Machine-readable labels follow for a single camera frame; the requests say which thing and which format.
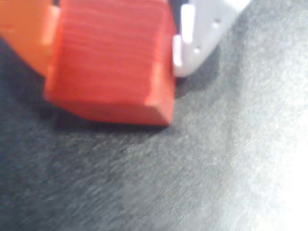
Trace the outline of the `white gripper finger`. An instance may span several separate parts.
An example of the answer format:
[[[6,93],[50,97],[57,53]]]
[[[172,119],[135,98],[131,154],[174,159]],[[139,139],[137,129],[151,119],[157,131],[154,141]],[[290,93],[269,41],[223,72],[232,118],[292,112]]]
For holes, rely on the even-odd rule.
[[[175,77],[193,74],[249,5],[249,0],[189,0],[180,6],[180,31],[173,36]]]

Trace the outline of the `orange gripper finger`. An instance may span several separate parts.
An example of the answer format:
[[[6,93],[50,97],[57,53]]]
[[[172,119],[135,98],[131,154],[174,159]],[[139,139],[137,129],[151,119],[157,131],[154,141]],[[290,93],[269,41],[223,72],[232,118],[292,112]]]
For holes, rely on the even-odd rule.
[[[61,8],[52,0],[2,0],[0,36],[33,70],[46,77]]]

